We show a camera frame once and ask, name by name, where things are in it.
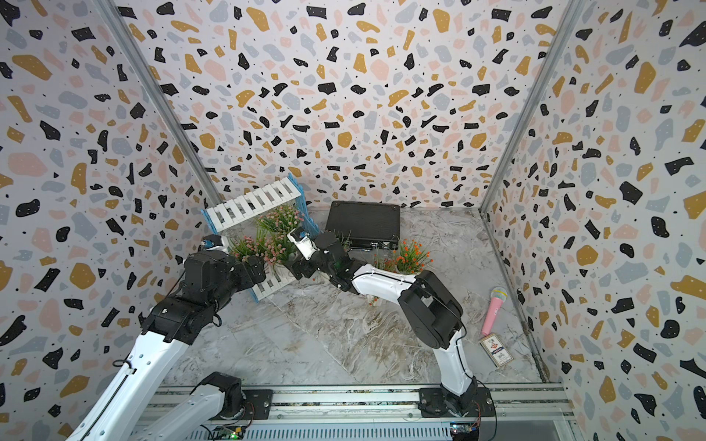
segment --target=black mounting plate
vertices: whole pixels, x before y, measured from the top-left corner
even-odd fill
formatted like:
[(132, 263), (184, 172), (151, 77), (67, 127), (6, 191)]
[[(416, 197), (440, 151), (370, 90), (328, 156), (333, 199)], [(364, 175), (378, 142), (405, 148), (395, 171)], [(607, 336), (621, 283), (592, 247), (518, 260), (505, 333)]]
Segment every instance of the black mounting plate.
[[(266, 420), (270, 417), (270, 407), (272, 406), (272, 390), (271, 389), (243, 389), (245, 401), (253, 404), (250, 407), (245, 405), (245, 414), (242, 419), (247, 421), (249, 418), (256, 420)], [(253, 408), (255, 409), (255, 417), (253, 418)]]
[[(490, 391), (485, 387), (478, 387), (474, 399), (481, 408), (481, 417), (495, 416), (495, 409), (488, 404)], [(422, 418), (454, 418), (444, 403), (443, 390), (440, 387), (422, 387), (419, 389), (419, 410)], [(478, 408), (474, 405), (464, 418), (476, 418)]]

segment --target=black cable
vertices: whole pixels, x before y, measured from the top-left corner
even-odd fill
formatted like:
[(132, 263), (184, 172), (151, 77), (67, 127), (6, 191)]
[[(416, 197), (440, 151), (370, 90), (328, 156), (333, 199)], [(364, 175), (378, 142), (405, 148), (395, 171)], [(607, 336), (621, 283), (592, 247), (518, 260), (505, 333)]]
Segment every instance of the black cable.
[[(255, 405), (252, 404), (252, 403), (249, 402), (249, 401), (245, 401), (245, 404), (250, 404), (250, 406), (252, 406), (253, 415), (252, 415), (252, 417), (250, 417), (250, 423), (248, 423), (248, 425), (246, 425), (243, 429), (247, 429), (248, 427), (250, 427), (250, 425), (253, 423), (253, 420), (255, 419)], [(243, 407), (243, 416), (245, 416), (245, 408), (244, 408), (244, 407)], [(223, 427), (230, 429), (231, 427), (234, 427), (234, 426), (236, 426), (236, 425), (239, 425), (240, 420), (242, 420), (242, 419), (243, 419), (243, 418), (239, 418), (239, 419), (237, 419), (237, 420), (235, 420), (235, 421), (228, 422), (227, 424), (226, 424), (226, 423), (223, 423), (223, 424), (224, 424)]]
[(466, 373), (466, 367), (463, 365), (463, 357), (461, 357), (461, 350), (458, 348), (458, 342), (463, 340), (466, 337), (466, 335), (468, 335), (468, 330), (466, 329), (466, 325), (464, 325), (463, 322), (461, 322), (461, 326), (463, 326), (463, 335), (461, 337), (459, 337), (458, 340), (456, 340), (456, 354), (458, 355), (458, 360), (461, 363), (461, 369), (463, 369), (463, 375), (465, 375), (468, 378), (470, 378), (471, 380), (473, 380), (473, 377), (468, 375), (468, 373)]
[(93, 423), (91, 423), (90, 427), (83, 433), (83, 436), (81, 437), (81, 439), (79, 441), (83, 441), (90, 434), (90, 430), (93, 429), (93, 426), (100, 420), (100, 417), (103, 416), (103, 412), (105, 412), (105, 409), (108, 409), (108, 406), (110, 406), (111, 401), (113, 401), (113, 398), (115, 398), (115, 396), (118, 394), (118, 391), (120, 390), (121, 387), (123, 387), (123, 384), (125, 383), (125, 380), (127, 380), (127, 379), (128, 379), (128, 376), (125, 375), (123, 377), (123, 380), (118, 385), (117, 389), (115, 389), (115, 392), (113, 392), (113, 395), (110, 397), (108, 402), (105, 404), (103, 409), (98, 414), (98, 417), (93, 421)]
[(371, 275), (371, 274), (378, 275), (378, 276), (383, 276), (383, 277), (387, 277), (388, 279), (397, 280), (398, 282), (407, 282), (407, 283), (411, 283), (411, 282), (408, 282), (407, 280), (398, 279), (397, 277), (391, 277), (391, 276), (388, 276), (388, 275), (386, 275), (386, 274), (382, 274), (382, 273), (380, 273), (380, 272), (364, 272), (363, 274), (358, 274), (357, 276), (353, 276), (353, 278), (351, 279), (351, 283), (352, 283), (355, 279), (357, 279), (358, 277), (369, 276), (369, 275)]
[(211, 432), (211, 429), (207, 428), (203, 424), (201, 425), (201, 427), (205, 428), (208, 431), (208, 439), (209, 440), (215, 440), (215, 438), (213, 437), (213, 432)]
[[(476, 379), (476, 381), (482, 384), (483, 387), (488, 389), (484, 382), (478, 379)], [(493, 404), (493, 413), (495, 414), (495, 430), (493, 430), (493, 436), (488, 439), (488, 441), (492, 441), (495, 438), (495, 435), (498, 434), (498, 409), (495, 408), (495, 400), (493, 400), (493, 396), (490, 393), (490, 389), (488, 389), (488, 396), (490, 397), (490, 402)]]
[(174, 288), (176, 288), (177, 285), (179, 284), (179, 282), (181, 282), (181, 278), (184, 277), (184, 273), (186, 273), (186, 268), (184, 268), (184, 271), (181, 272), (181, 276), (179, 276), (179, 279), (176, 281), (176, 283), (174, 284), (174, 286), (172, 286), (172, 289), (169, 290), (169, 292), (167, 293), (167, 295), (166, 295), (165, 297), (169, 297), (169, 295), (172, 293), (172, 291), (174, 290)]
[(123, 364), (127, 364), (127, 365), (130, 367), (130, 370), (132, 370), (132, 363), (130, 363), (130, 362), (129, 362), (128, 360), (126, 360), (126, 359), (115, 360), (115, 361), (112, 363), (112, 365), (113, 365), (114, 368), (122, 368), (122, 367), (123, 367)]

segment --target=metal frame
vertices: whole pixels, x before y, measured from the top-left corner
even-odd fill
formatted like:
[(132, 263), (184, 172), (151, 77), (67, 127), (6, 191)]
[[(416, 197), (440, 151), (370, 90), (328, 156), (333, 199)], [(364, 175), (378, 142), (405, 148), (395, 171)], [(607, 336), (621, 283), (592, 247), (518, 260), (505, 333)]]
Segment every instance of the metal frame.
[(532, 84), (532, 89), (529, 92), (527, 101), (520, 112), (520, 118), (517, 120), (517, 125), (510, 135), (510, 140), (508, 141), (508, 146), (505, 148), (498, 166), (493, 173), (490, 185), (483, 197), (483, 202), (481, 203), (480, 211), (481, 213), (488, 212), (493, 194), (497, 191), (500, 183), (503, 181), (502, 176), (505, 171), (510, 166), (510, 161), (514, 158), (517, 148), (520, 146), (520, 141), (525, 136), (525, 131), (530, 125), (530, 121), (534, 116), (534, 112), (539, 106), (539, 102), (542, 101), (542, 95), (547, 85), (549, 85), (549, 80), (551, 80), (551, 74), (554, 72), (554, 68), (559, 62), (561, 55), (564, 53), (564, 47), (573, 32), (574, 26), (578, 21), (578, 17), (581, 14), (583, 5), (586, 0), (569, 0), (568, 5), (564, 14), (561, 16), (559, 21), (559, 26), (556, 29), (556, 35), (551, 41), (551, 46), (546, 53), (546, 59), (539, 69), (539, 75), (537, 79)]
[[(575, 416), (560, 383), (487, 385), (498, 412), (498, 421), (573, 421)], [(348, 386), (243, 386), (272, 389), (270, 417), (262, 424), (311, 423), (409, 423), (421, 421), (417, 408), (419, 389), (438, 385), (348, 385)], [(191, 386), (159, 387), (136, 428), (150, 425), (184, 401)], [(475, 418), (424, 418), (424, 421), (472, 422)], [(494, 417), (483, 418), (494, 421)], [(218, 425), (218, 420), (209, 421)]]
[[(253, 421), (244, 439), (450, 440), (450, 424), (472, 423), (474, 418), (422, 418), (417, 408), (418, 391), (437, 386), (243, 386), (244, 391), (272, 389), (274, 392), (269, 403), (269, 419)], [(561, 384), (491, 383), (487, 386), (495, 402), (498, 424), (502, 421), (553, 421), (560, 440), (583, 439)], [(190, 391), (191, 387), (187, 386), (160, 387), (138, 421), (136, 430), (166, 414), (185, 400)], [(483, 417), (481, 421), (492, 430), (495, 418)], [(211, 430), (220, 424), (218, 420), (204, 422)], [(438, 431), (420, 435), (417, 432), (420, 428)], [(370, 432), (355, 432), (358, 429), (369, 429)], [(334, 430), (335, 436), (329, 436), (332, 432), (325, 433), (324, 430)], [(208, 433), (199, 428), (186, 439), (207, 440)]]
[(93, 0), (93, 4), (110, 29), (110, 32), (112, 32), (115, 37), (120, 50), (128, 59), (135, 75), (138, 76), (140, 83), (144, 87), (145, 94), (152, 100), (152, 104), (157, 107), (157, 113), (162, 117), (167, 128), (176, 138), (177, 144), (181, 146), (181, 152), (186, 157), (191, 171), (193, 171), (198, 181), (201, 182), (201, 188), (208, 198), (208, 202), (211, 205), (220, 203), (221, 197), (216, 186), (208, 176), (203, 164), (201, 164), (198, 155), (193, 148), (191, 148), (191, 140), (189, 140), (186, 132), (181, 127), (181, 123), (177, 120), (176, 114), (172, 112), (172, 108), (167, 98), (164, 97), (159, 83), (157, 83), (155, 77), (152, 76), (149, 64), (145, 60), (142, 51), (134, 42), (127, 25), (118, 14), (118, 8), (115, 6), (115, 3), (113, 0)]

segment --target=metal corner post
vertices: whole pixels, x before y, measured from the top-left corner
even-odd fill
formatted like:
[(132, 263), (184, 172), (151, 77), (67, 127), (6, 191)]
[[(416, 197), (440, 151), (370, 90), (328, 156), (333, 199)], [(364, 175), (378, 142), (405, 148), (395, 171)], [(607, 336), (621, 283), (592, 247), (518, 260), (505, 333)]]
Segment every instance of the metal corner post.
[(208, 173), (206, 173), (206, 170), (201, 164), (201, 160), (198, 158), (198, 155), (193, 148), (191, 148), (191, 141), (189, 140), (189, 137), (186, 135), (186, 132), (184, 132), (184, 129), (181, 127), (181, 124), (177, 120), (176, 115), (174, 115), (174, 112), (172, 112), (169, 102), (162, 93), (160, 85), (152, 76), (147, 60), (145, 60), (145, 57), (142, 55), (142, 51), (137, 47), (137, 44), (130, 35), (128, 27), (120, 17), (115, 3), (113, 0), (93, 0), (93, 4), (105, 24), (112, 32), (123, 54), (133, 67), (135, 74), (138, 76), (142, 86), (145, 88), (147, 95), (157, 108), (157, 112), (164, 120), (164, 123), (167, 124), (167, 128), (176, 138), (176, 142), (182, 146), (181, 151), (189, 162), (194, 175), (199, 182), (201, 182), (201, 187), (203, 188), (206, 198), (209, 200), (211, 205), (221, 203), (218, 190), (208, 176)]
[(525, 136), (525, 131), (530, 125), (534, 111), (537, 109), (539, 102), (542, 100), (542, 94), (546, 86), (551, 80), (551, 74), (561, 58), (564, 52), (564, 46), (571, 36), (576, 22), (578, 21), (579, 15), (583, 10), (584, 3), (587, 0), (569, 0), (564, 14), (561, 16), (559, 21), (559, 26), (556, 30), (556, 35), (549, 46), (549, 50), (546, 53), (546, 60), (542, 64), (539, 70), (539, 75), (532, 85), (532, 89), (529, 91), (529, 96), (525, 101), (525, 105), (520, 112), (520, 118), (517, 120), (517, 125), (515, 130), (513, 130), (510, 140), (508, 141), (508, 146), (500, 157), (500, 162), (493, 173), (493, 178), (491, 179), (488, 191), (483, 197), (483, 202), (481, 203), (480, 212), (481, 214), (487, 213), (490, 207), (491, 201), (493, 200), (493, 195), (498, 190), (500, 183), (503, 181), (502, 176), (507, 171), (510, 166), (510, 162), (517, 152), (517, 148), (520, 146), (520, 141)]
[[(554, 72), (554, 69), (556, 68), (559, 60), (561, 59), (561, 55), (564, 53), (564, 48), (573, 32), (573, 29), (578, 21), (578, 18), (581, 14), (581, 11), (583, 10), (584, 3), (586, 3), (586, 1), (587, 0), (570, 0), (568, 2), (564, 14), (562, 15), (561, 20), (559, 22), (559, 26), (556, 31), (554, 40), (552, 41), (551, 46), (549, 47), (549, 51), (547, 52), (546, 60), (542, 64), (542, 67), (539, 70), (539, 75), (537, 76), (537, 79), (532, 85), (532, 89), (529, 92), (527, 101), (525, 101), (525, 105), (520, 113), (520, 118), (517, 121), (517, 126), (515, 127), (513, 134), (510, 136), (508, 146), (500, 158), (498, 167), (495, 173), (493, 174), (490, 186), (488, 187), (488, 191), (483, 197), (483, 202), (479, 209), (483, 225), (485, 226), (486, 233), (488, 234), (491, 246), (493, 247), (493, 251), (498, 261), (498, 266), (500, 266), (500, 268), (502, 269), (505, 283), (511, 291), (514, 291), (513, 283), (510, 280), (510, 274), (505, 268), (505, 264), (500, 254), (500, 250), (496, 246), (495, 241), (493, 239), (493, 229), (490, 225), (487, 213), (490, 209), (493, 197), (495, 196), (498, 187), (500, 187), (500, 184), (503, 181), (503, 175), (507, 172), (508, 168), (510, 167), (510, 163), (512, 162), (512, 159), (514, 158), (515, 154), (517, 153), (517, 149), (520, 146), (520, 141), (525, 136), (525, 132), (527, 131), (527, 127), (530, 125), (530, 121), (532, 120), (534, 112), (537, 110), (537, 106), (539, 106), (539, 103), (542, 100), (542, 95), (544, 94), (544, 91), (547, 85), (549, 84), (549, 81), (551, 80), (551, 75)], [(520, 322), (522, 323), (522, 328), (525, 331), (525, 334), (527, 335), (529, 347), (532, 350), (532, 356), (534, 358), (535, 364), (537, 365), (539, 376), (542, 381), (548, 382), (549, 370), (547, 369), (540, 356), (539, 345), (537, 344), (537, 341), (534, 339), (532, 333), (529, 332), (519, 299), (517, 298), (517, 295), (514, 292), (509, 294), (513, 300), (515, 312), (517, 313), (517, 316), (520, 318)]]

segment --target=microphone head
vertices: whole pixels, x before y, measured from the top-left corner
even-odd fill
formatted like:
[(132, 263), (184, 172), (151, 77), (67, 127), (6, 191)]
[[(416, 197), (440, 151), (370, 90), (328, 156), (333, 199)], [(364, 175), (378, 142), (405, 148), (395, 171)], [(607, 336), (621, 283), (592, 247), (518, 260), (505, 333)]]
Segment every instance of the microphone head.
[(493, 291), (491, 291), (490, 297), (499, 298), (502, 301), (505, 301), (508, 298), (507, 290), (502, 286), (496, 286), (495, 288), (493, 288)]

